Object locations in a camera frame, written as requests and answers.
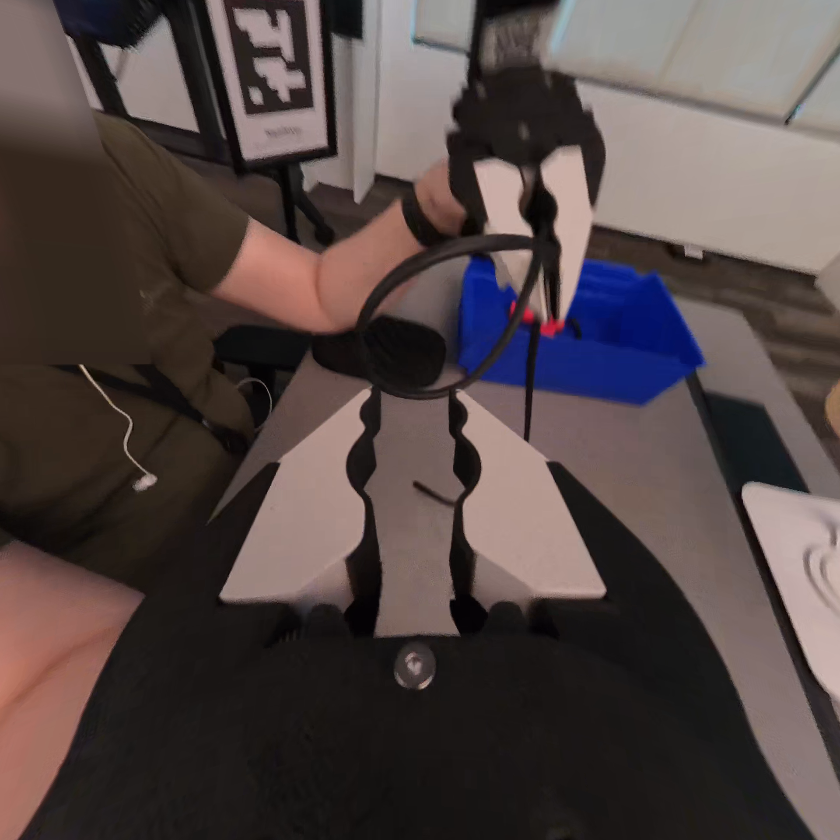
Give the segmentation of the white marker sign board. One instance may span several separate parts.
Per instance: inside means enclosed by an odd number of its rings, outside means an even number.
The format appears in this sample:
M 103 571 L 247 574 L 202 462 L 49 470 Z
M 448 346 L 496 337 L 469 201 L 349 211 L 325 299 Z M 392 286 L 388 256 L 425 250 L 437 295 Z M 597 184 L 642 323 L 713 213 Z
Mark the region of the white marker sign board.
M 332 37 L 323 2 L 197 2 L 238 172 L 337 153 Z

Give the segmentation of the person's left forearm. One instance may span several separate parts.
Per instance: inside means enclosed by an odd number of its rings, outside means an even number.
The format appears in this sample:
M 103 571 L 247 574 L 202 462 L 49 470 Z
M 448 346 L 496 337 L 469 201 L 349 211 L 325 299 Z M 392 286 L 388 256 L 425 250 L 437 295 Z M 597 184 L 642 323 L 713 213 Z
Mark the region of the person's left forearm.
M 377 284 L 419 254 L 394 202 L 359 232 L 317 253 L 257 222 L 210 296 L 301 332 L 350 330 Z

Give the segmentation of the black table mat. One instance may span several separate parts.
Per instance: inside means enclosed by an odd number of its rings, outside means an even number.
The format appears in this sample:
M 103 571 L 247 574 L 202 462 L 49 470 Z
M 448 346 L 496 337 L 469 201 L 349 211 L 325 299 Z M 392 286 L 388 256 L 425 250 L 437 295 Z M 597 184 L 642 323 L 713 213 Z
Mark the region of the black table mat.
M 801 471 L 765 408 L 713 392 L 703 402 L 721 469 L 733 495 L 750 483 L 809 492 Z

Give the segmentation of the large paned window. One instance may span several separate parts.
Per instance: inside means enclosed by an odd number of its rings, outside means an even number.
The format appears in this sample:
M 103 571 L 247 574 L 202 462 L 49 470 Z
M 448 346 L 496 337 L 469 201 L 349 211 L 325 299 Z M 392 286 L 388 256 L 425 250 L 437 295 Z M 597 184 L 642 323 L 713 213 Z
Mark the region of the large paned window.
M 570 1 L 540 57 L 583 81 L 838 136 L 838 1 Z

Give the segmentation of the blue plastic bin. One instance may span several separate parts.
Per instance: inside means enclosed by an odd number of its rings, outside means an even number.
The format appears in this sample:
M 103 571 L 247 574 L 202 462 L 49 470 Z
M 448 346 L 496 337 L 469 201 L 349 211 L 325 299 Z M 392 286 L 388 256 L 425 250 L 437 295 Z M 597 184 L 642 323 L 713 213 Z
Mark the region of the blue plastic bin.
M 458 307 L 458 364 L 472 373 L 508 325 L 516 294 L 497 286 L 489 258 L 473 258 Z M 642 406 L 705 364 L 700 346 L 658 274 L 588 259 L 554 336 L 542 335 L 535 387 Z

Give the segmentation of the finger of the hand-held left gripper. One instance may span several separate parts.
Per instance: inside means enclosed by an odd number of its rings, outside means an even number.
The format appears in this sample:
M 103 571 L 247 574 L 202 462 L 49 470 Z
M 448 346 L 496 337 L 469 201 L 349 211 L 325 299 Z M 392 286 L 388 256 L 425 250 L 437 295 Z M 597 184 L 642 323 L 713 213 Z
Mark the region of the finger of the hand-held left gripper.
M 501 160 L 474 163 L 479 193 L 486 212 L 486 235 L 519 235 L 532 238 L 532 229 L 522 216 L 522 174 L 517 166 Z M 529 250 L 508 250 L 493 255 L 499 288 L 522 293 L 532 259 Z
M 549 292 L 551 317 L 565 320 L 579 285 L 594 218 L 581 147 L 567 145 L 552 152 L 541 164 L 540 174 L 555 205 L 551 229 L 559 247 L 556 281 Z

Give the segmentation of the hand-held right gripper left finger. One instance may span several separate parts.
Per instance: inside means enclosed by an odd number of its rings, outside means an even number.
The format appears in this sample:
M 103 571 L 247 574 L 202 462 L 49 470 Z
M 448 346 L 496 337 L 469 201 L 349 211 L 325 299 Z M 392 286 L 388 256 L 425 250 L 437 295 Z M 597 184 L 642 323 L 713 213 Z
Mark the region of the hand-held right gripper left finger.
M 222 602 L 285 603 L 302 616 L 330 604 L 354 635 L 374 634 L 382 561 L 366 486 L 381 420 L 369 387 L 279 459 Z

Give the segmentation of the person's left hand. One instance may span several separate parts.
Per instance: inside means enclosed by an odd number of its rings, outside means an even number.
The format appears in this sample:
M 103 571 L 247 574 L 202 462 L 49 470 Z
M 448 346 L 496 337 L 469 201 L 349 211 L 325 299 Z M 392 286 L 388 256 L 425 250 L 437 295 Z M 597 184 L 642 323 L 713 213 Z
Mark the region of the person's left hand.
M 422 214 L 439 234 L 461 235 L 467 213 L 451 191 L 447 159 L 433 164 L 415 182 L 414 192 Z

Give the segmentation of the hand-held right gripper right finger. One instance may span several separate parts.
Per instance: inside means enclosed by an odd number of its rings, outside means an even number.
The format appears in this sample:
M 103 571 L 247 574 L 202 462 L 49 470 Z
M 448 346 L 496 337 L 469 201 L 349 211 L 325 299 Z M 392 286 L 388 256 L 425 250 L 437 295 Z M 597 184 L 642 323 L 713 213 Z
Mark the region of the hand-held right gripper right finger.
M 602 600 L 606 585 L 549 461 L 465 392 L 448 398 L 448 430 L 462 486 L 448 561 L 458 632 L 478 632 L 498 603 L 530 617 L 542 602 Z

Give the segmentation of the person's right forearm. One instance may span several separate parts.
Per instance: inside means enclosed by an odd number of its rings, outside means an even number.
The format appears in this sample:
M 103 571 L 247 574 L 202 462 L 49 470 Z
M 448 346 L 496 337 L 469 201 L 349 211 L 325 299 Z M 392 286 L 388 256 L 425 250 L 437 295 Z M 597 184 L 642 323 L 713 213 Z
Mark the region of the person's right forearm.
M 143 595 L 22 542 L 1 550 L 1 838 L 19 838 Z

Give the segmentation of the black sign stand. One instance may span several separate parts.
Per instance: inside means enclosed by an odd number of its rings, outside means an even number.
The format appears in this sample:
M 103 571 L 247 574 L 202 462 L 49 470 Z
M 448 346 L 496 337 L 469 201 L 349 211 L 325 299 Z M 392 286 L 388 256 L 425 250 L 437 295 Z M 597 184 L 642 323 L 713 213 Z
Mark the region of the black sign stand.
M 300 212 L 312 226 L 316 242 L 327 247 L 333 245 L 335 232 L 308 196 L 304 187 L 301 166 L 297 163 L 272 164 L 266 173 L 280 189 L 280 204 L 286 237 L 295 243 L 300 243 L 298 234 L 298 212 Z

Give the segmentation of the red device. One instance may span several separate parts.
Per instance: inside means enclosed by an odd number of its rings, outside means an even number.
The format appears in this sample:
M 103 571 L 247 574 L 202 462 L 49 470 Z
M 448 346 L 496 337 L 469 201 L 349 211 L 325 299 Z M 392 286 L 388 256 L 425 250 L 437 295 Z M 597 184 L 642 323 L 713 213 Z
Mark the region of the red device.
M 544 338 L 553 339 L 554 337 L 560 335 L 566 326 L 566 321 L 558 320 L 549 317 L 548 320 L 540 320 L 538 318 L 539 313 L 536 309 L 528 306 L 522 316 L 521 320 L 518 325 L 519 330 L 525 330 L 532 328 L 535 324 L 539 328 L 539 334 Z

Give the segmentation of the white board stand base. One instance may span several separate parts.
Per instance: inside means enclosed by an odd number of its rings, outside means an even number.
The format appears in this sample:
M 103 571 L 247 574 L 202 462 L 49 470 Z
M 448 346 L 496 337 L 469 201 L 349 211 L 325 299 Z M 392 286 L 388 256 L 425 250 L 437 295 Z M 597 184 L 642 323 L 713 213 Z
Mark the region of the white board stand base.
M 741 499 L 815 680 L 839 701 L 839 501 L 749 482 Z

